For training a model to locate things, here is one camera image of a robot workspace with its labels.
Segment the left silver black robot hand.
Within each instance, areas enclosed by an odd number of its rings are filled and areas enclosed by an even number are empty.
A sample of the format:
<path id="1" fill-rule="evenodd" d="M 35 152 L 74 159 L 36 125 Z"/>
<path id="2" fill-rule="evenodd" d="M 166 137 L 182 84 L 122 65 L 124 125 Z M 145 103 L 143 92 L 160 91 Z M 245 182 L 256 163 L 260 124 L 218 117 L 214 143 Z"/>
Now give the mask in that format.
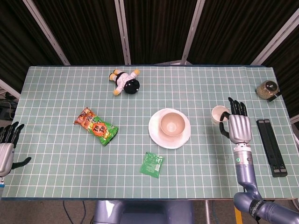
<path id="1" fill-rule="evenodd" d="M 6 127 L 0 128 L 0 177 L 7 176 L 11 170 L 26 166 L 31 157 L 20 162 L 14 162 L 14 152 L 24 124 L 15 122 Z"/>

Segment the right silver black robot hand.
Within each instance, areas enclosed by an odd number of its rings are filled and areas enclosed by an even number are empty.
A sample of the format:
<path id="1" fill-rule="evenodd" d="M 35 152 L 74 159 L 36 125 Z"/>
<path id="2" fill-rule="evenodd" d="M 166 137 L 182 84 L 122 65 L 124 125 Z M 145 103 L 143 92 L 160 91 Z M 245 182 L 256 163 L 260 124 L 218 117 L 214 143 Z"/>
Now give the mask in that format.
<path id="1" fill-rule="evenodd" d="M 251 124 L 247 108 L 243 102 L 228 97 L 231 113 L 223 112 L 220 116 L 219 129 L 223 136 L 235 144 L 248 144 L 252 140 Z"/>

